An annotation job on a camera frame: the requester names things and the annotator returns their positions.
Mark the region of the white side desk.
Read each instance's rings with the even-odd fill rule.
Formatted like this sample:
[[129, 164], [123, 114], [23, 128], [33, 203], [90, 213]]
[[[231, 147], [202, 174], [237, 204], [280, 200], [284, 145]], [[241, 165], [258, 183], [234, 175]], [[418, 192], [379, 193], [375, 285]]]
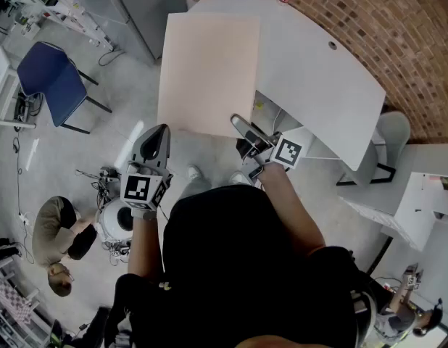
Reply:
[[7, 119], [11, 115], [9, 108], [17, 101], [19, 87], [17, 71], [13, 68], [8, 53], [0, 45], [0, 126], [34, 129], [35, 123]]

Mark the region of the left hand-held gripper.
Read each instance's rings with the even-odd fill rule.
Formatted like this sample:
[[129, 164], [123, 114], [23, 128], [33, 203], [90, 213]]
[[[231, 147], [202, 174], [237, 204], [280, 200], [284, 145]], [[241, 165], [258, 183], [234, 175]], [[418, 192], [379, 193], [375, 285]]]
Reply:
[[133, 145], [133, 157], [121, 178], [120, 198], [132, 211], [156, 212], [170, 187], [170, 127], [160, 124], [141, 135]]

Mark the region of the black bag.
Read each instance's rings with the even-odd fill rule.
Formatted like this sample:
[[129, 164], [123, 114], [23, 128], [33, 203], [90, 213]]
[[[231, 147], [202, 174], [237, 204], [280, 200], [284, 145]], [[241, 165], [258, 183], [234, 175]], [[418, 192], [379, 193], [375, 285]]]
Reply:
[[79, 337], [65, 333], [61, 323], [55, 320], [46, 348], [101, 348], [110, 312], [109, 307], [99, 307], [94, 319], [86, 326], [85, 333]]

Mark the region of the grey metal cabinet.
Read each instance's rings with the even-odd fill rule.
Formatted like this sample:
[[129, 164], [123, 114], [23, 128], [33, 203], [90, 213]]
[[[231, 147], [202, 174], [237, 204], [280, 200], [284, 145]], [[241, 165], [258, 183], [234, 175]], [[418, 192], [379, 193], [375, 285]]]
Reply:
[[186, 0], [76, 0], [110, 41], [151, 65], [163, 51], [170, 13], [187, 12]]

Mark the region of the white shelf rack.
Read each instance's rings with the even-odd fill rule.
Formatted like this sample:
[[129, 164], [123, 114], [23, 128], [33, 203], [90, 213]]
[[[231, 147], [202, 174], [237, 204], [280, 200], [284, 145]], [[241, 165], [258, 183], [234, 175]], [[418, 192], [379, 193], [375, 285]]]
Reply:
[[112, 51], [115, 46], [108, 35], [86, 12], [78, 0], [1, 0], [7, 3], [7, 10], [23, 33], [40, 26], [44, 19], [51, 20], [68, 30], [74, 30], [89, 37], [96, 46]]

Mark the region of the person's right forearm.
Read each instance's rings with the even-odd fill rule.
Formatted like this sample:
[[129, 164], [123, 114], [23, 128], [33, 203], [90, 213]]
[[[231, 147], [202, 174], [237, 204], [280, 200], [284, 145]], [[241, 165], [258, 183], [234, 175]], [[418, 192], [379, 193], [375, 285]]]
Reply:
[[268, 163], [258, 178], [289, 234], [294, 251], [308, 256], [325, 247], [318, 225], [304, 208], [285, 168], [275, 162]]

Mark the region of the blue chair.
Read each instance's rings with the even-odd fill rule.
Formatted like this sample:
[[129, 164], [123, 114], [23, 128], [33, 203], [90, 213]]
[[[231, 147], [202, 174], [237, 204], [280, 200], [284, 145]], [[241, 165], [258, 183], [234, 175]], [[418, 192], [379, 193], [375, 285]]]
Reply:
[[89, 132], [67, 124], [67, 120], [87, 101], [110, 113], [112, 110], [91, 98], [83, 80], [99, 83], [80, 71], [65, 51], [52, 43], [38, 41], [22, 58], [17, 75], [24, 95], [44, 96], [56, 127], [88, 135]]

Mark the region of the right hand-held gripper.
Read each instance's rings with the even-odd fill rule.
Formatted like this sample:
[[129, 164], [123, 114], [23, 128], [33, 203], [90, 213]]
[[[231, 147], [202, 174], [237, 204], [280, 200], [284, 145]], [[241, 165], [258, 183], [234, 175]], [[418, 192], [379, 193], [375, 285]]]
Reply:
[[301, 158], [301, 145], [286, 138], [282, 133], [276, 133], [269, 138], [256, 125], [237, 114], [231, 116], [231, 123], [244, 138], [237, 140], [236, 149], [242, 158], [241, 172], [253, 185], [268, 163], [278, 163], [285, 170], [297, 166]]

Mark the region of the checkered cloth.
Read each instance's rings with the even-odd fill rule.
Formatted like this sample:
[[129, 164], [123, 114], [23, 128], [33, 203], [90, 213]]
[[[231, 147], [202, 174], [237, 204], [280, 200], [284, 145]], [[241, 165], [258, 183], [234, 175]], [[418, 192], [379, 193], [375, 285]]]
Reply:
[[19, 295], [19, 293], [7, 282], [0, 278], [0, 303], [17, 321], [29, 324], [32, 310], [30, 302]]

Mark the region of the grey wristband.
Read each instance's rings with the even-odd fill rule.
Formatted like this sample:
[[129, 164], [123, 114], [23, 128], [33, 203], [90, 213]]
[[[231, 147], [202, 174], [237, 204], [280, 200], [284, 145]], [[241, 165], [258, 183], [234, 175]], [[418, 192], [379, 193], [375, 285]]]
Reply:
[[131, 215], [134, 218], [149, 221], [149, 220], [153, 220], [153, 219], [157, 218], [157, 211], [156, 210], [140, 210], [137, 208], [132, 208]]

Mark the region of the white cabinet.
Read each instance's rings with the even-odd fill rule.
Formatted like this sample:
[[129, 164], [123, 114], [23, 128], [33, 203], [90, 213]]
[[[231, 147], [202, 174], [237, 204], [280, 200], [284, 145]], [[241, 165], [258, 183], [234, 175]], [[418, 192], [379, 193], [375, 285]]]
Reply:
[[361, 216], [401, 236], [412, 249], [423, 251], [437, 212], [448, 219], [448, 144], [408, 144], [392, 181], [366, 187], [339, 186], [337, 194]]

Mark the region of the white table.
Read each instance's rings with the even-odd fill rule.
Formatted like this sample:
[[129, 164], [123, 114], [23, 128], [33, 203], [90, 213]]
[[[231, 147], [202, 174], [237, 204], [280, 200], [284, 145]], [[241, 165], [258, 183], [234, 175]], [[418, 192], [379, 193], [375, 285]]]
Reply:
[[[356, 170], [386, 92], [348, 49], [278, 0], [199, 0], [192, 13], [260, 19], [256, 89]], [[337, 45], [332, 50], [328, 42]]]

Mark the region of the person's grey trousers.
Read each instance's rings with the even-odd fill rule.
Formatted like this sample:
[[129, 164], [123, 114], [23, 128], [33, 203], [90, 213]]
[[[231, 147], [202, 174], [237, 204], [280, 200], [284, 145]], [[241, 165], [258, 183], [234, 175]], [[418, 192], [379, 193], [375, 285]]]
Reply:
[[[225, 182], [220, 188], [224, 186], [235, 186], [235, 185], [245, 185], [245, 184], [230, 184], [229, 180]], [[253, 186], [252, 182], [249, 181], [249, 184], [246, 186]], [[189, 181], [188, 185], [184, 188], [182, 194], [180, 195], [178, 200], [185, 199], [190, 196], [194, 196], [197, 194], [204, 193], [205, 191], [209, 191], [212, 189], [212, 184], [205, 177], [201, 179], [195, 179], [193, 181]]]

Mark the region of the beige rectangular board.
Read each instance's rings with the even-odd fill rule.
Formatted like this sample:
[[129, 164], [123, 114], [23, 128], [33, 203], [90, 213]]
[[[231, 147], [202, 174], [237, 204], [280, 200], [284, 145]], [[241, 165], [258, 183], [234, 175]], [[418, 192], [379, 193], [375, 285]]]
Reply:
[[157, 121], [175, 131], [235, 138], [234, 114], [250, 120], [260, 19], [175, 13], [167, 19]]

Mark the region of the white round machine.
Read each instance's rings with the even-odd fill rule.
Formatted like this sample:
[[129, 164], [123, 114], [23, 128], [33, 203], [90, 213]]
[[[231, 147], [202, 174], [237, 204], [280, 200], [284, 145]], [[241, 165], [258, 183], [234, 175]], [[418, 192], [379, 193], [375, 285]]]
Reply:
[[133, 235], [133, 216], [130, 207], [120, 197], [105, 204], [96, 215], [95, 229], [102, 242], [127, 242]]

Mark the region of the grey plastic chair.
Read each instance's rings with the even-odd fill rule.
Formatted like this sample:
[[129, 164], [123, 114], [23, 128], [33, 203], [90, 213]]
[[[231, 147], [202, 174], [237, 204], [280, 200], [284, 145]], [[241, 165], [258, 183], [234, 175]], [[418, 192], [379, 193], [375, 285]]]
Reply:
[[370, 141], [357, 170], [341, 162], [344, 174], [336, 186], [366, 187], [393, 181], [399, 158], [410, 138], [410, 122], [402, 112], [387, 112], [379, 117], [376, 130], [385, 143], [386, 162], [379, 162], [376, 145]]

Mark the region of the person's left forearm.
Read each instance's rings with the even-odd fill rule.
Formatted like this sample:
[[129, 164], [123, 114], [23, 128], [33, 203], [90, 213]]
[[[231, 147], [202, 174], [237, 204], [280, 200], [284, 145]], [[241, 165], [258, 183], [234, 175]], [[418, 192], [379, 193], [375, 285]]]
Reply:
[[135, 217], [133, 219], [128, 273], [151, 282], [158, 282], [163, 276], [162, 253], [156, 218], [144, 220]]

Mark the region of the person's black shirt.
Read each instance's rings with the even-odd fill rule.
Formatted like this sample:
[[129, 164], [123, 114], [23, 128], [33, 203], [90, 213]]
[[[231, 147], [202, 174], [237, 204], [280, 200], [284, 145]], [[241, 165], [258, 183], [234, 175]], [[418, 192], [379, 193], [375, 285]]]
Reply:
[[351, 254], [297, 254], [266, 193], [226, 186], [176, 203], [158, 282], [118, 278], [104, 344], [128, 319], [132, 348], [235, 348], [257, 336], [355, 348], [352, 291], [368, 280]]

